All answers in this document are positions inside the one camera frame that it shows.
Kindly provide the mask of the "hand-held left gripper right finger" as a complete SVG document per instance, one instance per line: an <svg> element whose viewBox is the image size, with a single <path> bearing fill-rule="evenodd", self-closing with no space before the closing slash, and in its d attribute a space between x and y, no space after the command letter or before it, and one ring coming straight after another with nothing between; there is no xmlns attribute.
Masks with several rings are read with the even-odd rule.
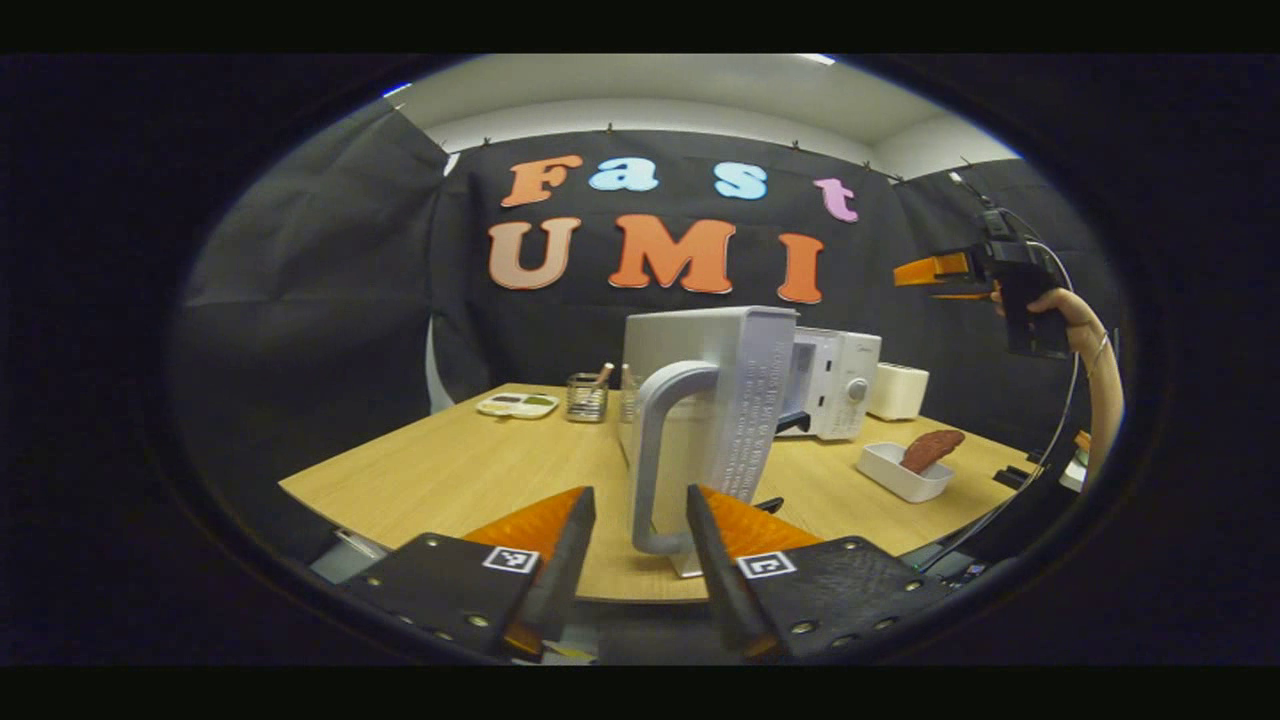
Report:
<svg viewBox="0 0 1280 720"><path fill-rule="evenodd" d="M891 648L955 593L860 536L819 539L705 486L686 516L722 642L751 664Z"/></svg>

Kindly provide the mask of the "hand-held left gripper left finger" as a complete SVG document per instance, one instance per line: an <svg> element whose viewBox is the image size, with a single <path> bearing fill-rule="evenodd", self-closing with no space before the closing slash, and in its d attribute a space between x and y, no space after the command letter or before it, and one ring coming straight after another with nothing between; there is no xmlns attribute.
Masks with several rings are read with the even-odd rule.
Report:
<svg viewBox="0 0 1280 720"><path fill-rule="evenodd" d="M573 487L463 537L422 533L340 588L434 641L538 660L562 637L595 520L594 489Z"/></svg>

